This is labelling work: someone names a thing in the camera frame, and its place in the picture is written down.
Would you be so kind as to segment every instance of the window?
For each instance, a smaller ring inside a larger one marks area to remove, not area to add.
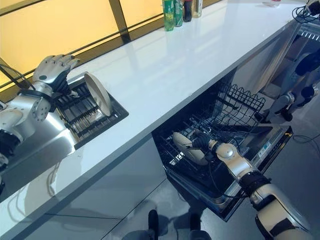
[[[48,55],[83,64],[162,26],[162,0],[0,0],[0,64],[31,77]],[[0,67],[2,101],[18,91],[10,79],[21,81]]]

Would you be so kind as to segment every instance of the silver robotic arm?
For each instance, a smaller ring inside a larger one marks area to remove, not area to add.
[[[190,147],[209,148],[227,166],[257,210],[255,222],[266,239],[313,239],[307,220],[280,189],[238,153],[234,145],[210,139],[199,130],[195,134],[197,138]]]
[[[1,104],[0,172],[9,163],[15,148],[35,133],[48,112],[54,111],[53,93],[71,94],[67,74],[77,62],[72,55],[46,57],[34,71],[35,90],[21,89],[13,100]]]

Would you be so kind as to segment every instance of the bottle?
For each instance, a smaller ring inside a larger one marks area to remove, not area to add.
[[[192,0],[184,0],[184,15],[183,20],[185,22],[190,22],[192,19]]]
[[[203,0],[193,0],[193,3],[192,3],[192,17],[193,18],[201,17],[202,3],[203,3]]]
[[[164,15],[164,30],[172,31],[175,26],[175,6],[174,0],[162,0],[163,15]]]
[[[182,26],[183,20],[183,7],[182,0],[174,0],[174,22],[176,27]]]
[[[281,0],[270,0],[270,6],[273,8],[277,8],[280,5]]]

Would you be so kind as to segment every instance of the green bottle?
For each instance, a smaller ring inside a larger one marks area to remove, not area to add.
[[[175,26],[180,27],[184,22],[183,18],[183,0],[174,0],[174,21]]]
[[[175,26],[174,18],[174,0],[162,0],[163,15],[164,15],[164,30],[172,31]]]

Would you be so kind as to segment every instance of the robotic arm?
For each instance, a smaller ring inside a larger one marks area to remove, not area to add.
[[[34,71],[35,90],[22,89],[10,102],[1,103],[0,172],[9,163],[15,148],[35,133],[48,112],[55,110],[53,93],[71,94],[67,74],[77,62],[72,55],[47,56]]]
[[[302,108],[318,95],[319,89],[316,85],[320,81],[320,49],[301,55],[279,78],[284,78],[281,92],[261,116],[262,122],[268,123],[278,115],[282,115],[284,120],[289,122],[296,109]]]
[[[262,173],[241,156],[230,143],[210,139],[196,130],[197,138],[190,148],[208,149],[224,162],[230,174],[249,196],[257,210],[255,222],[266,239],[313,239],[307,220],[293,207],[289,199]]]

